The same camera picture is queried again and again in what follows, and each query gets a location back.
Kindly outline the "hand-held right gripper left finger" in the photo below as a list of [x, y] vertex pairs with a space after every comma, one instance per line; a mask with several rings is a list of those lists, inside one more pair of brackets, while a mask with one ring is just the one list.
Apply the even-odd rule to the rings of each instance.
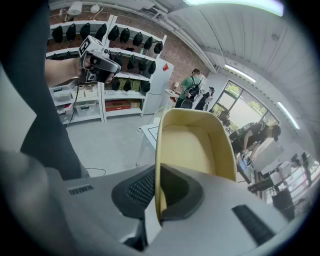
[[147, 245], [145, 209], [154, 196], [153, 165], [66, 181], [55, 169], [48, 169], [47, 174], [53, 194], [78, 245]]

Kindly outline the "person's black shirt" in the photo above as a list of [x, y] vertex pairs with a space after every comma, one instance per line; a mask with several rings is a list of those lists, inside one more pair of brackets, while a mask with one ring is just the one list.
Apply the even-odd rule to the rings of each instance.
[[0, 42], [0, 61], [13, 87], [36, 114], [21, 151], [58, 170], [64, 181], [87, 178], [89, 173], [72, 147], [45, 79], [48, 0], [18, 0], [14, 13], [18, 24], [4, 33], [7, 41]]

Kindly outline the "large window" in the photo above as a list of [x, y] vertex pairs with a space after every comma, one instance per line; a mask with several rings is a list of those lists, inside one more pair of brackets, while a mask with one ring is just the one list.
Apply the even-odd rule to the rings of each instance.
[[278, 119], [253, 95], [237, 84], [227, 82], [210, 112], [222, 122], [230, 134], [251, 123], [278, 125]]

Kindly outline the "white shelving unit with bins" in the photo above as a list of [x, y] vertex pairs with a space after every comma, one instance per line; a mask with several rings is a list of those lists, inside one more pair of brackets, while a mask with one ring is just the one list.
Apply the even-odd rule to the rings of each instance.
[[[71, 59], [78, 57], [77, 48], [82, 44], [83, 38], [81, 36], [81, 28], [86, 24], [90, 24], [90, 35], [95, 36], [98, 29], [102, 26], [102, 24], [106, 24], [106, 33], [102, 38], [102, 44], [107, 48], [109, 46], [110, 41], [108, 38], [108, 33], [111, 30], [111, 26], [114, 24], [114, 20], [117, 17], [115, 15], [109, 15], [107, 20], [76, 20], [76, 21], [68, 21], [64, 23], [56, 23], [50, 26], [49, 38], [47, 44], [47, 59]], [[56, 27], [62, 26], [62, 40], [61, 42], [56, 43], [53, 38], [53, 31]], [[104, 117], [104, 100], [103, 100], [103, 84], [100, 82], [91, 82], [85, 84], [80, 82], [77, 78], [72, 78], [66, 82], [63, 82], [60, 85], [55, 85], [54, 87], [67, 85], [73, 81], [76, 81], [78, 85], [97, 85], [98, 89], [98, 99], [99, 99], [99, 110], [101, 114], [101, 118], [98, 119], [101, 122], [105, 121]]]

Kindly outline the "red flat box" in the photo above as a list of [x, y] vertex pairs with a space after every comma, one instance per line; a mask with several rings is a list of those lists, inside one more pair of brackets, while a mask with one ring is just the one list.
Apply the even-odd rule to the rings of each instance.
[[127, 110], [130, 108], [131, 108], [131, 103], [126, 99], [105, 101], [105, 111], [106, 112]]

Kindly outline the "white tall cabinet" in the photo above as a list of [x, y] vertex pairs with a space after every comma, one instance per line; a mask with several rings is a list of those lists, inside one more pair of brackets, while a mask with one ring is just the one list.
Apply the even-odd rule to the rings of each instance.
[[[150, 90], [144, 101], [144, 115], [155, 114], [161, 107], [162, 101], [165, 99], [165, 89], [170, 84], [170, 77], [174, 70], [174, 65], [161, 58], [156, 60], [156, 69], [152, 75], [150, 82]], [[168, 63], [170, 69], [163, 71], [163, 66]]]

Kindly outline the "white perforated cabinet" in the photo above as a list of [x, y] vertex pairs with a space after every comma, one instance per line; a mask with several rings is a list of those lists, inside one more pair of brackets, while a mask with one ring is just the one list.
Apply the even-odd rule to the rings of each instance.
[[268, 138], [254, 155], [253, 169], [257, 173], [265, 174], [280, 162], [279, 157], [283, 152], [284, 148], [280, 140], [274, 141]]

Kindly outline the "blue plate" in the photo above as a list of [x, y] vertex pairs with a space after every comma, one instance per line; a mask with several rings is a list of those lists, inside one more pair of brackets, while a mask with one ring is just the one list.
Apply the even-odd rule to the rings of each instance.
[[244, 158], [241, 157], [238, 160], [238, 164], [240, 166], [240, 169], [244, 172], [248, 169], [248, 167], [252, 164], [251, 158]]

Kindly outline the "olive green paper bags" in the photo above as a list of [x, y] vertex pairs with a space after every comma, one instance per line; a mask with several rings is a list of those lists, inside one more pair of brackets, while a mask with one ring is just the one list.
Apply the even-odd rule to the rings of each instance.
[[140, 85], [141, 81], [136, 79], [130, 79], [130, 78], [119, 78], [119, 90], [125, 91], [125, 92], [136, 92], [138, 93], [140, 91]]

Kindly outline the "black trash bin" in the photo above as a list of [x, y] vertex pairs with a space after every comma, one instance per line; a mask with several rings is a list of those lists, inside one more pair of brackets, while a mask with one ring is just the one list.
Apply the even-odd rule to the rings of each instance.
[[295, 205], [288, 188], [280, 190], [272, 197], [272, 204], [290, 222], [295, 218]]

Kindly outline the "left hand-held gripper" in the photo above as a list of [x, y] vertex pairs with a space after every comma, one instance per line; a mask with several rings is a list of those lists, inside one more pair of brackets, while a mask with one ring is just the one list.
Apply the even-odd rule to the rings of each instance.
[[82, 42], [78, 54], [81, 59], [90, 57], [90, 68], [84, 68], [81, 74], [84, 83], [105, 83], [110, 73], [117, 74], [121, 71], [121, 66], [117, 62], [105, 57], [103, 44], [91, 35]]

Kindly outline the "yellow rectangular tray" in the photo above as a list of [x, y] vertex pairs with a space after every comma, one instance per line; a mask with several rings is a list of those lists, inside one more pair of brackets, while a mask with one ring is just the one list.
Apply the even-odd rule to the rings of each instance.
[[160, 222], [188, 218], [204, 199], [200, 182], [183, 173], [183, 169], [236, 181], [231, 142], [214, 114], [172, 108], [162, 116], [156, 141], [154, 184]]

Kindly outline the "white side desk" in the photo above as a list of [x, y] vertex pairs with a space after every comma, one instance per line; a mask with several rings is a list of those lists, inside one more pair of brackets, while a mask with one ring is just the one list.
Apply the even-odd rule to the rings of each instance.
[[171, 89], [165, 89], [165, 96], [166, 96], [165, 105], [170, 107], [175, 107], [179, 99], [180, 93], [173, 91]]

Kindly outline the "white shelving unit with boxes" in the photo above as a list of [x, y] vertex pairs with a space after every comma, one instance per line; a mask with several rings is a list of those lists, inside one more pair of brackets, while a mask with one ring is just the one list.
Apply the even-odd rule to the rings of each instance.
[[[163, 50], [167, 39], [166, 35], [159, 38], [144, 30], [120, 24], [117, 22], [117, 18], [118, 17], [116, 16], [109, 33], [114, 26], [117, 26], [119, 29], [119, 37], [114, 41], [109, 40], [109, 45], [106, 48], [108, 49], [107, 56], [112, 59], [119, 58], [118, 60], [122, 65], [121, 71], [115, 75], [113, 81], [111, 83], [103, 84], [102, 95], [104, 100], [103, 107], [105, 121], [110, 117], [116, 116], [144, 115], [144, 102], [151, 88], [150, 82], [152, 80], [152, 75], [156, 70], [156, 60], [160, 59], [161, 55], [160, 52], [155, 52], [154, 48], [159, 46], [160, 49]], [[119, 90], [119, 78], [140, 80], [140, 91]], [[140, 99], [140, 108], [106, 112], [105, 101], [129, 99]]]

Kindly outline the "person's left hand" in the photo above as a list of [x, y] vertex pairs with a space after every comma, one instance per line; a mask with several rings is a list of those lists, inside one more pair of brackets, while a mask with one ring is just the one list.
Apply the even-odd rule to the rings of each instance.
[[73, 60], [74, 74], [80, 78], [82, 76], [83, 69], [89, 69], [91, 67], [90, 57], [81, 59], [77, 57]]

